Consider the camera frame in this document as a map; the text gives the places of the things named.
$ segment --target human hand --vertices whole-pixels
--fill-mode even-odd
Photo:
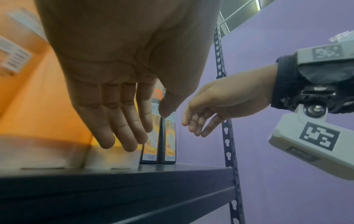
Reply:
[[[274,64],[206,84],[188,102],[182,125],[188,126],[196,136],[206,137],[227,119],[249,116],[265,109],[271,103],[277,68]]]
[[[151,132],[157,79],[167,117],[198,84],[221,0],[36,0],[75,110],[101,147],[134,151]],[[138,106],[134,106],[134,96]]]

